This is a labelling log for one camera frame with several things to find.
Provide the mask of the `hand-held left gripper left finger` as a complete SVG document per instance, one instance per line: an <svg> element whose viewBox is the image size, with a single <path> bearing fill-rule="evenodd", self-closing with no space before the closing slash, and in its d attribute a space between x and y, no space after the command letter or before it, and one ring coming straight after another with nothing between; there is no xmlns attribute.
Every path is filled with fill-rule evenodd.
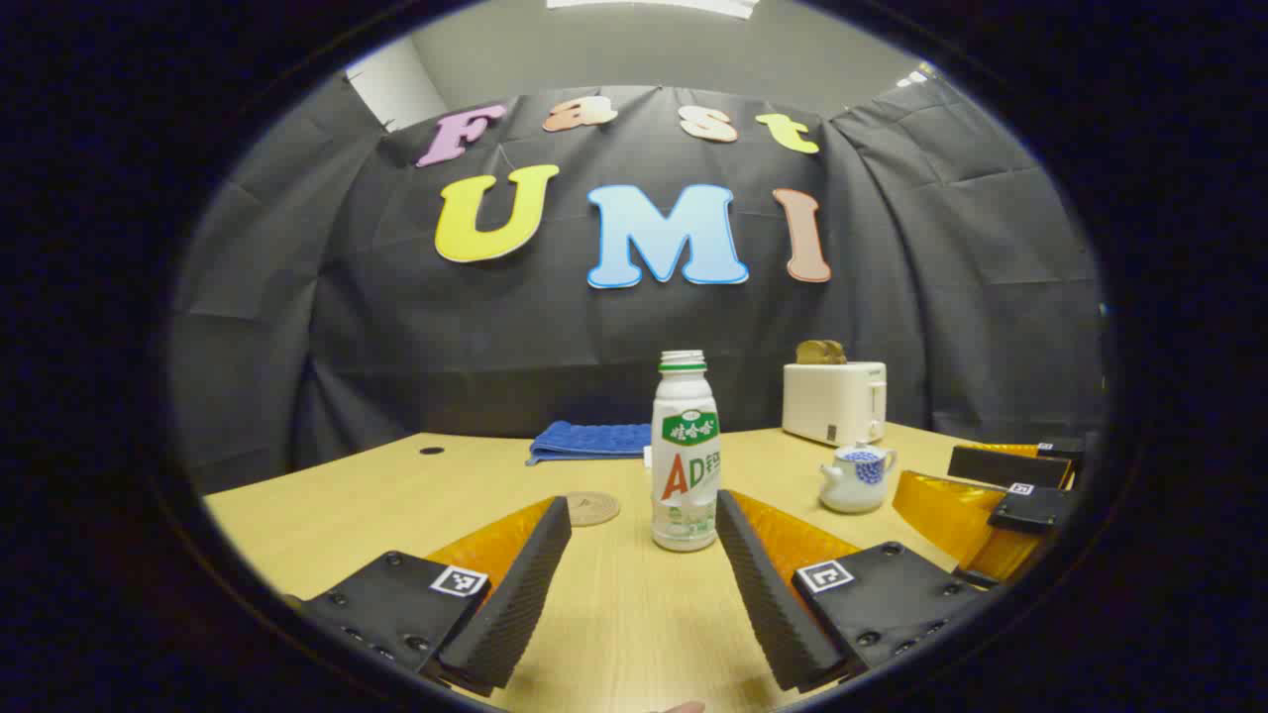
<svg viewBox="0 0 1268 713"><path fill-rule="evenodd" d="M543 499L425 557L385 551L288 601L373 658L489 697L530 644L573 528L566 497Z"/></svg>

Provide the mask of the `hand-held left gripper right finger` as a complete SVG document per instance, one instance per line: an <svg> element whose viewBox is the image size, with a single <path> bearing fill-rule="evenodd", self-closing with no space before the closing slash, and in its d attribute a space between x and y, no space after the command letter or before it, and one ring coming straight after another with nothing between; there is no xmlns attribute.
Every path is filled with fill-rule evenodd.
<svg viewBox="0 0 1268 713"><path fill-rule="evenodd" d="M735 490L716 537L779 688L809 693L919 650L984 596L902 542L860 548Z"/></svg>

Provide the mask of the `round wooden coaster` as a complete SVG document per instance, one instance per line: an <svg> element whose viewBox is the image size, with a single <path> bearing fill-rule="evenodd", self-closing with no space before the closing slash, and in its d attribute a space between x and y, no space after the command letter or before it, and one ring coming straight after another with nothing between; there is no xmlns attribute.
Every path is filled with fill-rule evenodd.
<svg viewBox="0 0 1268 713"><path fill-rule="evenodd" d="M620 504L611 495L597 491L572 491L566 494L572 528L605 524L620 514Z"/></svg>

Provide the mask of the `white teacup blue pattern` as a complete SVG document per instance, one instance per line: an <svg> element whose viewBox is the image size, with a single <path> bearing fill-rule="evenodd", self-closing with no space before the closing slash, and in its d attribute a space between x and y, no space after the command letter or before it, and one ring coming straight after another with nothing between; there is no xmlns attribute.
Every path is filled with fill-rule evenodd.
<svg viewBox="0 0 1268 713"><path fill-rule="evenodd" d="M820 506L842 514L879 509L888 496L888 478L896 459L896 450L883 450L862 442L838 448L831 463L819 467L823 474L818 495Z"/></svg>

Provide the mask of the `white water bottle green label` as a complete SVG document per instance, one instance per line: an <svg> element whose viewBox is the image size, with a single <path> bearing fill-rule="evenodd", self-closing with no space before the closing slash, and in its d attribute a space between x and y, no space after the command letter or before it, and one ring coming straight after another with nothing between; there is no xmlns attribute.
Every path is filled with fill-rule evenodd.
<svg viewBox="0 0 1268 713"><path fill-rule="evenodd" d="M702 351L662 351L650 420L650 534L676 554L716 539L720 422Z"/></svg>

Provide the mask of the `blue folded cloth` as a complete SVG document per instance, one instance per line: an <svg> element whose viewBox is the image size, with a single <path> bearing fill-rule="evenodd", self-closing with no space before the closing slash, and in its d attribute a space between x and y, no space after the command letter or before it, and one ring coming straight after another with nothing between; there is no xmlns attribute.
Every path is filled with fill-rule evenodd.
<svg viewBox="0 0 1268 713"><path fill-rule="evenodd" d="M555 421L529 447L526 466L543 461L643 459L650 424L579 425Z"/></svg>

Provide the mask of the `white toaster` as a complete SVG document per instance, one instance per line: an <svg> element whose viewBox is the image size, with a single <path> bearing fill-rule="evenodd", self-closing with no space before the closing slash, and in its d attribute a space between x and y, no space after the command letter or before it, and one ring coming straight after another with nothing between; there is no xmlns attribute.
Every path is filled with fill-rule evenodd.
<svg viewBox="0 0 1268 713"><path fill-rule="evenodd" d="M851 447L883 439L885 422L888 365L883 362L784 365L784 433Z"/></svg>

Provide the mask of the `ceiling light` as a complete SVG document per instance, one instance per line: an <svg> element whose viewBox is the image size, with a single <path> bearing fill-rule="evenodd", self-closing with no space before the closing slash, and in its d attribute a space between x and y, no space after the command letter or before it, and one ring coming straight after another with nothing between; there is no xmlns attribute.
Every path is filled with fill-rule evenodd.
<svg viewBox="0 0 1268 713"><path fill-rule="evenodd" d="M748 20L761 0L545 0L552 10L579 6L666 6Z"/></svg>

